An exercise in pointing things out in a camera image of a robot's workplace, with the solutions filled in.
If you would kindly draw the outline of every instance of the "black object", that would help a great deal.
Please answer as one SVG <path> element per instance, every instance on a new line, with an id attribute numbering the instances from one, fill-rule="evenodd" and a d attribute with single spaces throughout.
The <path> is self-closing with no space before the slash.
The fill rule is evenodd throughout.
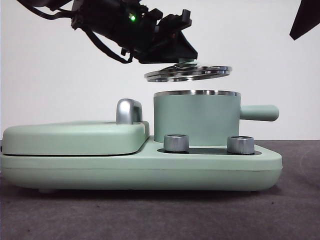
<path id="1" fill-rule="evenodd" d="M 142 64 L 178 63 L 197 59 L 197 51 L 190 45 L 181 30 L 191 26 L 190 11 L 181 15 L 169 14 L 163 18 L 158 9 L 149 11 L 140 0 L 75 0 L 72 11 L 62 10 L 71 0 L 18 0 L 38 16 L 54 20 L 71 18 L 71 26 L 82 29 L 93 44 L 107 56 L 124 64 L 133 58 Z M 60 12 L 50 15 L 35 7 L 48 7 Z M 130 54 L 128 60 L 110 50 L 96 35 L 115 41 L 121 54 Z"/>
<path id="2" fill-rule="evenodd" d="M 166 154 L 200 154 L 200 155 L 242 155 L 238 153 L 228 152 L 226 148 L 189 148 L 188 151 L 166 151 L 164 148 L 157 150 L 160 153 Z M 262 154 L 260 151 L 254 151 L 252 154 L 246 154 L 246 156 L 254 156 Z"/>
<path id="3" fill-rule="evenodd" d="M 320 24 L 320 0 L 302 0 L 290 36 L 296 40 Z"/>

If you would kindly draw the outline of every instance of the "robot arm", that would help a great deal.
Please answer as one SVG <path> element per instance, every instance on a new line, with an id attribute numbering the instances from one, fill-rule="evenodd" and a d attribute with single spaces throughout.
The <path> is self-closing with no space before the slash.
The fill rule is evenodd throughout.
<path id="1" fill-rule="evenodd" d="M 96 47 L 123 64 L 132 62 L 133 58 L 142 64 L 151 64 L 192 61 L 198 57 L 181 32 L 192 23 L 188 10 L 184 9 L 181 15 L 169 14 L 163 18 L 160 10 L 149 11 L 140 0 L 75 0 L 71 11 L 60 9 L 71 1 L 18 0 L 42 18 L 71 18 L 72 28 L 82 29 Z M 50 15 L 35 7 L 60 12 Z M 122 47 L 123 56 L 129 53 L 128 60 L 111 51 L 95 33 L 115 41 Z"/>

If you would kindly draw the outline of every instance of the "appliance base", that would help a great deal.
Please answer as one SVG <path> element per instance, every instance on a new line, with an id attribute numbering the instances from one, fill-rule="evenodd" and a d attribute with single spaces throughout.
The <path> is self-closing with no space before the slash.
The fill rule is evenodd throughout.
<path id="1" fill-rule="evenodd" d="M 255 145 L 258 155 L 175 154 L 149 137 L 139 151 L 105 156 L 1 155 L 12 184 L 40 192 L 78 190 L 260 191 L 276 184 L 280 154 Z M 208 146 L 226 148 L 226 146 Z"/>

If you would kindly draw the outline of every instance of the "metal knob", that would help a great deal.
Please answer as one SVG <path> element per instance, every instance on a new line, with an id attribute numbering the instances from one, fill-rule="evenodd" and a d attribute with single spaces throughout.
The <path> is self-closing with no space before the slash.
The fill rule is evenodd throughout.
<path id="1" fill-rule="evenodd" d="M 233 154 L 254 154 L 255 140 L 250 136 L 229 136 L 227 151 Z"/>
<path id="2" fill-rule="evenodd" d="M 167 134 L 164 136 L 163 148 L 169 152 L 188 152 L 189 137 L 182 134 Z"/>

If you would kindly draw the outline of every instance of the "green led light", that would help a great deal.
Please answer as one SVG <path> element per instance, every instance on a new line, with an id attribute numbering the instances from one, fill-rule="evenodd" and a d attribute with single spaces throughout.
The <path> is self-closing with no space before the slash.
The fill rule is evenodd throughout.
<path id="1" fill-rule="evenodd" d="M 135 22 L 137 20 L 136 16 L 133 15 L 132 13 L 129 14 L 129 19 L 132 21 L 132 22 Z"/>

